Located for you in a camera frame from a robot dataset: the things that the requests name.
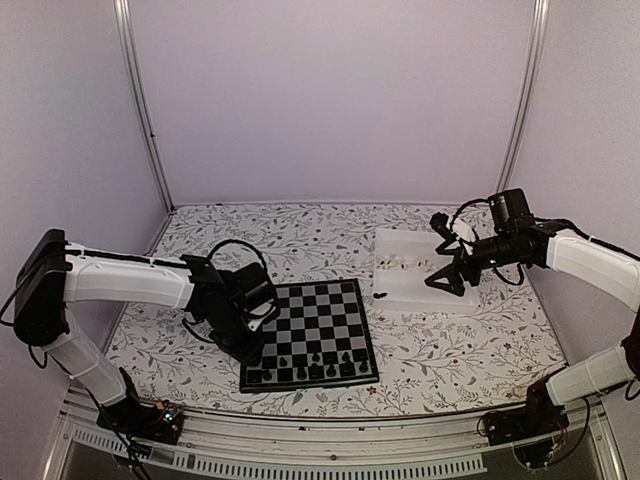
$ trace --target white box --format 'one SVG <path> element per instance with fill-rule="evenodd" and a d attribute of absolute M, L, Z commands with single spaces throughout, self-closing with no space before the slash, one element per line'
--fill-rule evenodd
<path fill-rule="evenodd" d="M 408 312 L 442 312 L 460 315 L 480 308 L 477 289 L 465 289 L 462 297 L 425 285 L 432 273 L 451 263 L 453 257 L 438 255 L 442 238 L 435 233 L 376 229 L 373 293 L 374 308 Z"/>

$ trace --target chessboard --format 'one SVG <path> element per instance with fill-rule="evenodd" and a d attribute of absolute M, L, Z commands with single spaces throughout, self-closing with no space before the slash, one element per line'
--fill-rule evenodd
<path fill-rule="evenodd" d="M 240 392 L 345 387 L 380 381 L 358 280 L 277 285 L 280 315 L 263 325 L 256 366 Z"/>

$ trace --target purple wall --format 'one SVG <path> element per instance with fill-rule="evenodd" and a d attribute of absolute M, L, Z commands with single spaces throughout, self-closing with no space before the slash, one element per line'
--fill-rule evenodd
<path fill-rule="evenodd" d="M 552 2 L 541 71 L 512 186 L 534 212 L 640 253 L 640 3 Z M 532 272 L 571 362 L 619 342 L 633 315 L 582 282 Z M 639 403 L 606 399 L 625 468 L 640 472 Z"/>
<path fill-rule="evenodd" d="M 457 203 L 495 187 L 533 2 L 131 8 L 177 203 Z"/>
<path fill-rule="evenodd" d="M 113 2 L 0 2 L 0 297 L 52 227 L 103 249 L 142 253 L 163 212 L 124 71 Z M 81 310 L 100 341 L 113 306 Z M 67 380 L 38 370 L 0 331 L 0 477 L 42 475 Z"/>

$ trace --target vent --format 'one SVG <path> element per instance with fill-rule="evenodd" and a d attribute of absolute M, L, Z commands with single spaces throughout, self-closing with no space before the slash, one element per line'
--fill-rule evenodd
<path fill-rule="evenodd" d="M 124 445 L 109 432 L 76 426 L 74 440 L 114 455 L 126 456 Z M 149 463 L 217 479 L 230 480 L 411 480 L 456 478 L 486 472 L 482 455 L 389 466 L 307 467 L 216 459 L 175 452 L 172 464 Z"/>

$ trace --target leaf pattern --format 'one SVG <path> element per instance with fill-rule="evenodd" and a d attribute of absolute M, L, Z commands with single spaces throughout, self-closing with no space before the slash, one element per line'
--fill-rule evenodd
<path fill-rule="evenodd" d="M 197 408 L 267 415 L 385 417 L 425 415 L 521 401 L 526 387 L 564 363 L 528 281 L 502 283 L 484 273 L 473 315 L 408 313 L 371 307 L 375 229 L 428 231 L 431 215 L 451 207 L 415 205 L 212 205 L 174 214 L 156 255 L 206 254 L 226 238 L 264 252 L 275 283 L 358 278 L 380 383 L 336 389 L 241 394 L 239 364 L 180 325 L 184 312 L 129 304 L 109 358 L 131 375 L 138 392 Z M 462 218 L 492 234 L 489 211 Z M 251 254 L 221 250 L 214 262 L 237 269 Z M 515 269 L 504 268 L 511 280 Z M 206 333 L 206 324 L 198 327 Z"/>

